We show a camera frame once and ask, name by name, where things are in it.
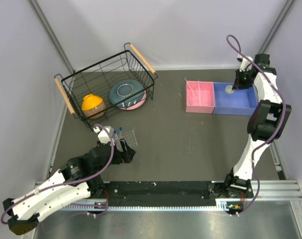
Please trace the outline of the clear test tube rack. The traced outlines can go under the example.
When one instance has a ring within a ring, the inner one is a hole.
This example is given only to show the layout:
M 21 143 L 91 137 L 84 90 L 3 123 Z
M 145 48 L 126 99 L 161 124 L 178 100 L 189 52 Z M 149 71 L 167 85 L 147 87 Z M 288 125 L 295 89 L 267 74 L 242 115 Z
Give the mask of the clear test tube rack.
M 123 132 L 122 133 L 122 138 L 126 141 L 126 143 L 128 144 L 128 146 L 130 146 L 130 147 L 136 147 L 136 146 L 138 146 L 134 130 Z

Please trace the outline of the pink plastic bin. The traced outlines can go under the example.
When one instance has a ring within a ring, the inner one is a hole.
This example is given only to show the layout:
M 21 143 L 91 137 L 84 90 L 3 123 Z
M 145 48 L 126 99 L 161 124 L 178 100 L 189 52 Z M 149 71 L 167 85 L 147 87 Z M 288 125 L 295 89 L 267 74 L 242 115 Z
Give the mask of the pink plastic bin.
M 186 112 L 212 114 L 214 109 L 213 82 L 186 81 Z

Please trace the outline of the yellow and brown bowl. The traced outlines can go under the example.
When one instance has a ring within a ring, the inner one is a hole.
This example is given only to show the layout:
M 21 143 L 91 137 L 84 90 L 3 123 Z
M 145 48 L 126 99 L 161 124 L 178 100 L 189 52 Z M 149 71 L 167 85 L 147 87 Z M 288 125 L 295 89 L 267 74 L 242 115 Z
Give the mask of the yellow and brown bowl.
M 103 98 L 94 94 L 88 94 L 83 98 L 81 109 L 86 117 L 98 119 L 104 115 L 106 104 Z

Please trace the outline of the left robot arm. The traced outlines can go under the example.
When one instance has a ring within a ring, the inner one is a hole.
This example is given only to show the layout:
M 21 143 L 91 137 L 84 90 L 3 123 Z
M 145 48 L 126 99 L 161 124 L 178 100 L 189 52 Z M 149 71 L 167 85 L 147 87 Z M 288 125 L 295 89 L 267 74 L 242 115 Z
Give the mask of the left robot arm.
M 15 235 L 33 230 L 40 222 L 61 208 L 91 196 L 100 197 L 105 190 L 101 174 L 111 164 L 130 163 L 136 151 L 125 140 L 121 149 L 112 143 L 98 143 L 88 153 L 71 158 L 50 178 L 31 192 L 3 201 L 7 221 L 1 223 Z

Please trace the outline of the blue plastic bin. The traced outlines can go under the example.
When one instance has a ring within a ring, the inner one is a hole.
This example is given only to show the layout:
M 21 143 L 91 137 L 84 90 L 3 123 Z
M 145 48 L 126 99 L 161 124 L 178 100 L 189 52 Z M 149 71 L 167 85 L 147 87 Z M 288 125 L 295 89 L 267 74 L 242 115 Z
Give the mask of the blue plastic bin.
M 230 83 L 214 82 L 215 109 L 213 114 L 251 116 L 258 102 L 253 88 L 235 90 L 233 93 L 226 91 L 232 88 Z

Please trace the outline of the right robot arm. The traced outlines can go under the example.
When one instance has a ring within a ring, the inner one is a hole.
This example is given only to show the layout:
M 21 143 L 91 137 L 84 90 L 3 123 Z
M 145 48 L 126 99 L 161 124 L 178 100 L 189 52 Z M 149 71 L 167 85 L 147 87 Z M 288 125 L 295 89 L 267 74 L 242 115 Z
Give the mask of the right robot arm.
M 292 111 L 278 91 L 277 72 L 270 67 L 268 54 L 257 54 L 254 58 L 238 55 L 237 60 L 241 65 L 232 88 L 255 88 L 258 104 L 248 121 L 246 147 L 223 184 L 225 194 L 230 197 L 250 190 L 255 166 L 269 145 L 281 136 Z

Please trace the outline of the clear pipette long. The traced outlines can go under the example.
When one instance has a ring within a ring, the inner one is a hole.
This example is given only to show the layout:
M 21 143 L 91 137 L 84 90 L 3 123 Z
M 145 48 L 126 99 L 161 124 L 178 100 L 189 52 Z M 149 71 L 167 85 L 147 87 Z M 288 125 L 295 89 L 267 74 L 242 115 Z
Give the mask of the clear pipette long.
M 200 91 L 200 81 L 198 79 L 198 101 L 199 101 L 199 106 L 201 106 L 201 91 Z

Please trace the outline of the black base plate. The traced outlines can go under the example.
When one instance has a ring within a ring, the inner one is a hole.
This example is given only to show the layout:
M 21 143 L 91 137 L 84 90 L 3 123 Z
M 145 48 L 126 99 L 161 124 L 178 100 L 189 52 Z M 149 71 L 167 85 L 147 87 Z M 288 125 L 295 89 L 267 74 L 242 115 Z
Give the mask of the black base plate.
M 215 199 L 241 199 L 237 190 L 225 191 L 222 182 L 142 181 L 109 182 L 90 199 L 107 199 L 109 206 L 212 206 Z

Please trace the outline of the blue ceramic plate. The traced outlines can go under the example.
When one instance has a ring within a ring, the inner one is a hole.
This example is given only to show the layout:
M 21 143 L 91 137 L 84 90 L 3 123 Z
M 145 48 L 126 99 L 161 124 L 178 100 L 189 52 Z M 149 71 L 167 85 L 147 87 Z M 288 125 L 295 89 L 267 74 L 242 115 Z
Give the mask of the blue ceramic plate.
M 118 105 L 124 100 L 144 92 L 143 85 L 137 80 L 122 80 L 116 83 L 109 92 L 109 101 L 113 105 Z

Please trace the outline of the small white cup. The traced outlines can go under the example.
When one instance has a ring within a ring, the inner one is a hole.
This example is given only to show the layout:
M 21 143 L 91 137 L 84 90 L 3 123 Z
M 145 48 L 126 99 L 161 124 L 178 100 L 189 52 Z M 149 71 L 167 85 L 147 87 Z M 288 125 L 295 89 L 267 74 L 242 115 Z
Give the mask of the small white cup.
M 227 85 L 227 86 L 225 87 L 225 92 L 226 92 L 227 94 L 233 94 L 234 90 L 233 90 L 233 88 L 232 88 L 231 85 Z

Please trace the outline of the pink ceramic plate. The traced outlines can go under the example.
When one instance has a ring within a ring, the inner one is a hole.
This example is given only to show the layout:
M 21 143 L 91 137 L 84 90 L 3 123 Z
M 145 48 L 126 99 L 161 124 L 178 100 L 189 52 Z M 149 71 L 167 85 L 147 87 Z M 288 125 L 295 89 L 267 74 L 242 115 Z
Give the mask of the pink ceramic plate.
M 139 108 L 144 104 L 147 98 L 147 93 L 144 91 L 143 93 L 140 93 L 137 96 L 134 96 L 130 99 L 124 100 L 123 102 L 116 105 L 121 110 L 134 110 Z

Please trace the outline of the blue capped tube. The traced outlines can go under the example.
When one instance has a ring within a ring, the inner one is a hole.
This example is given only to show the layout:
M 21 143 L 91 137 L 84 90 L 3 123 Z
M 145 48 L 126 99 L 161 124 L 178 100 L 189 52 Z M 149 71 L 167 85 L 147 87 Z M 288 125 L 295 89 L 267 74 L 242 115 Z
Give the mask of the blue capped tube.
M 120 139 L 117 135 L 116 130 L 113 131 L 113 141 L 114 141 L 114 144 L 115 144 L 117 150 L 122 151 L 122 145 L 121 145 L 121 142 L 120 142 Z
M 121 142 L 121 140 L 122 140 L 122 127 L 119 128 L 119 131 L 118 131 L 117 135 L 118 135 L 119 147 L 120 147 L 121 150 L 123 150 L 122 142 Z

